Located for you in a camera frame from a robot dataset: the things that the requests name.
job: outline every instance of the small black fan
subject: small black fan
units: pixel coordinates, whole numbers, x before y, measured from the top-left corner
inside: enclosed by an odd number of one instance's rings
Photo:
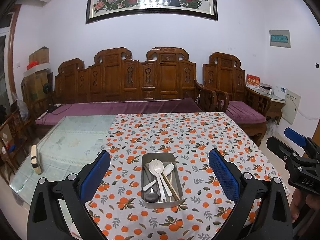
[[[52,92],[52,85],[49,84],[49,83],[46,83],[46,84],[43,85],[42,90],[43,90],[43,92],[44,92],[45,94],[47,94],[48,97],[49,97],[48,113],[52,113],[54,110],[56,110],[56,109],[58,108],[57,106],[55,106],[55,105],[53,104],[52,94],[51,94],[51,92]]]

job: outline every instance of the clear plastic bag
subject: clear plastic bag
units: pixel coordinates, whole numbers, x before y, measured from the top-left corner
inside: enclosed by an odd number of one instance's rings
[[[20,111],[20,115],[22,120],[25,122],[29,119],[29,110],[28,110],[28,106],[25,102],[23,102],[22,100],[18,99],[17,94],[16,93],[12,93],[12,99],[13,101],[17,101],[17,106],[19,107],[19,111]]]
[[[263,140],[267,140],[269,137],[274,136],[276,134],[278,128],[278,124],[276,122],[276,119],[272,118],[268,120],[267,122],[267,132],[265,136],[263,137]]]

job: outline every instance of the tablecloth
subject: tablecloth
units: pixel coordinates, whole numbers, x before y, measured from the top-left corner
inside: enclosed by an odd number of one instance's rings
[[[106,137],[111,166],[85,206],[108,239],[210,240],[234,206],[208,164],[213,148],[257,179],[280,177],[224,113],[119,114]],[[152,210],[141,201],[141,157],[151,152],[171,152],[176,157],[184,192],[177,207]],[[254,202],[247,224],[254,220],[259,204]],[[78,235],[74,224],[71,232]]]

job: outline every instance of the blue textured pad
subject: blue textured pad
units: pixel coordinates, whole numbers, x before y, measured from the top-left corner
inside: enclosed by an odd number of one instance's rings
[[[92,200],[92,196],[97,191],[97,188],[99,187],[100,182],[102,181],[109,167],[110,154],[106,151],[81,184],[80,201],[82,204]]]
[[[227,198],[237,203],[240,198],[239,184],[220,156],[219,152],[211,150],[209,153],[209,165],[217,176]]]
[[[289,127],[284,130],[284,136],[292,140],[295,144],[299,145],[300,147],[305,147],[307,145],[306,138]]]

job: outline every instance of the silver bolt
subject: silver bolt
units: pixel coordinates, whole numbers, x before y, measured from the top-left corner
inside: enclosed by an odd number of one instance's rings
[[[281,179],[279,179],[278,177],[273,178],[273,180],[275,181],[275,183],[279,184],[281,182]]]
[[[41,179],[39,179],[39,181],[38,181],[40,184],[44,184],[44,182],[45,182],[45,178],[41,178]]]
[[[246,172],[245,174],[243,174],[244,178],[245,179],[251,179],[252,178],[252,175],[248,172]]]
[[[74,180],[76,178],[76,174],[72,173],[68,176],[68,180]]]

